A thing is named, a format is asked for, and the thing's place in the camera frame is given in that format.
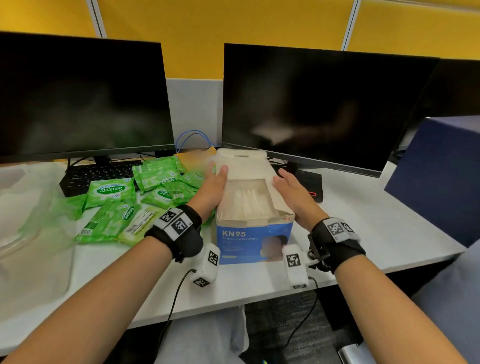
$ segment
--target person's leg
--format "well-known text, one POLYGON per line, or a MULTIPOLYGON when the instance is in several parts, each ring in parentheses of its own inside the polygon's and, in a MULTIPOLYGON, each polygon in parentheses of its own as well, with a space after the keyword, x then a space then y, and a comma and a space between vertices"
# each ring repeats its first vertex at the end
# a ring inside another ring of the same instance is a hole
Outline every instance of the person's leg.
POLYGON ((155 364, 236 364, 248 348, 240 307, 172 321, 155 364))

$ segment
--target desk surface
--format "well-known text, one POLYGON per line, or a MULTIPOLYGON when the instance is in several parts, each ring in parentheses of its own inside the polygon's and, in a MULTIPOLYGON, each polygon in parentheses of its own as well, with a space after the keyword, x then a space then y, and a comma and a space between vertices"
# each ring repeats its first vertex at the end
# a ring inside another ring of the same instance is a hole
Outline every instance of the desk surface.
MULTIPOLYGON (((382 177, 372 178, 336 170, 312 170, 322 174, 322 208, 331 216, 341 217, 362 238, 367 256, 383 272, 389 273, 448 260, 465 247, 440 231, 417 213, 383 191, 394 165, 389 163, 382 177)), ((85 213, 78 222, 80 230, 96 209, 85 213)), ((212 229, 203 231, 205 241, 212 229)), ((296 223, 290 243, 308 246, 307 232, 296 223)), ((0 356, 14 350, 47 316, 89 280, 124 254, 123 245, 87 245, 75 248, 70 287, 54 302, 0 322, 0 356)), ((147 298, 130 328, 166 321, 181 277, 191 268, 171 264, 147 298)), ((336 284, 331 273, 310 270, 319 287, 336 284)), ((305 290, 314 289, 311 284, 305 290)), ((220 266, 215 284, 205 288, 186 281, 179 293, 172 318, 181 318, 222 308, 243 305, 297 293, 290 289, 283 262, 220 266)))

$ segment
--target black keyboard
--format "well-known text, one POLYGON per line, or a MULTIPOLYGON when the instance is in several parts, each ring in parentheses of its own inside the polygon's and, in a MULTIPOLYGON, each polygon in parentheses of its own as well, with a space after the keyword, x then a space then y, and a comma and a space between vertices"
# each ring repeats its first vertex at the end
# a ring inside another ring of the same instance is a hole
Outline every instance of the black keyboard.
POLYGON ((78 196, 88 192, 91 181, 133 178, 133 166, 142 164, 141 160, 114 162, 107 165, 88 164, 70 167, 60 182, 65 197, 78 196))

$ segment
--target gray panel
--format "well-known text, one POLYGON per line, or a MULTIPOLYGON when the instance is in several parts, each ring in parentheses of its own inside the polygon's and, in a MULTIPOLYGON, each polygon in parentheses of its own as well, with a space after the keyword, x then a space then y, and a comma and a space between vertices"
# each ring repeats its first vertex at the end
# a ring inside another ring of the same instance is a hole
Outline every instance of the gray panel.
MULTIPOLYGON (((221 143, 223 81, 167 78, 168 101, 175 140, 188 130, 198 129, 214 145, 221 143)), ((191 137, 187 148, 201 148, 208 143, 200 136, 191 137)))

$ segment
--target open cardboard box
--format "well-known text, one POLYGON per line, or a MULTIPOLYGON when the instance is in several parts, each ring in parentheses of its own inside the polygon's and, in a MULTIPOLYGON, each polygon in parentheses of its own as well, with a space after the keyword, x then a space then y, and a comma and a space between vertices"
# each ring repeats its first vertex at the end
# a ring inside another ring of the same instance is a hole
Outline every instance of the open cardboard box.
POLYGON ((272 185, 276 175, 259 150, 219 149, 217 171, 228 166, 228 181, 216 214, 220 264, 281 261, 293 211, 272 185))

